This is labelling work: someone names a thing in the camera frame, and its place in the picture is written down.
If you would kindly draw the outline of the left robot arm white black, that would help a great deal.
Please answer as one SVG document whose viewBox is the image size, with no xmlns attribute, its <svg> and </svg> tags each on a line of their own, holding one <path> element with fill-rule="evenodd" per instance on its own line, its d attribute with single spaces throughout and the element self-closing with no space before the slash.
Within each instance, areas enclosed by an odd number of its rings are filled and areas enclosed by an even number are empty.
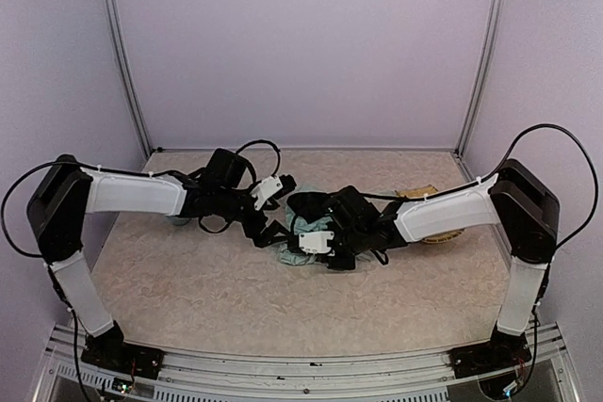
<svg viewBox="0 0 603 402">
<path fill-rule="evenodd" d="M 102 356 L 120 353 L 123 333 L 105 308 L 83 254 L 86 216 L 150 213 L 165 217 L 221 217 L 238 222 L 255 245 L 266 245 L 264 209 L 295 183 L 271 174 L 240 183 L 253 165 L 239 153 L 217 149 L 208 163 L 189 174 L 179 170 L 135 173 L 79 163 L 69 154 L 54 161 L 31 197 L 26 214 L 41 257 L 59 296 L 88 334 L 88 349 Z"/>
</svg>

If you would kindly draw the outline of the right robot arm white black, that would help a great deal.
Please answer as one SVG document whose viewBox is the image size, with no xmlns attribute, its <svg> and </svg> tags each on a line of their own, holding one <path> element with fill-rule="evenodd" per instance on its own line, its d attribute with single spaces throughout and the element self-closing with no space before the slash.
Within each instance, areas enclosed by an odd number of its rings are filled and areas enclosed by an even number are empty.
<svg viewBox="0 0 603 402">
<path fill-rule="evenodd" d="M 558 198 L 515 159 L 484 179 L 417 200 L 396 198 L 378 210 L 355 187 L 334 193 L 323 205 L 335 231 L 328 244 L 346 264 L 364 251 L 388 251 L 430 236 L 498 225 L 511 247 L 507 292 L 494 335 L 522 336 L 542 296 L 557 249 Z"/>
</svg>

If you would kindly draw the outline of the mint green black umbrella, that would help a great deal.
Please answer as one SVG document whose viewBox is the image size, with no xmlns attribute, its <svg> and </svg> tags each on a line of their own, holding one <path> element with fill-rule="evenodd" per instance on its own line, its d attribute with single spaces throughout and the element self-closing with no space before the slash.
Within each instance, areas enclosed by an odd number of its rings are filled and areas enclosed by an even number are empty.
<svg viewBox="0 0 603 402">
<path fill-rule="evenodd" d="M 316 217 L 309 214 L 302 214 L 301 208 L 290 207 L 289 202 L 285 205 L 285 221 L 287 228 L 294 234 L 326 231 L 328 229 L 328 223 L 331 220 L 332 218 L 329 215 Z M 287 244 L 280 244 L 276 247 L 276 257 L 280 264 L 289 266 L 304 266 L 319 263 L 319 255 L 295 251 Z"/>
</svg>

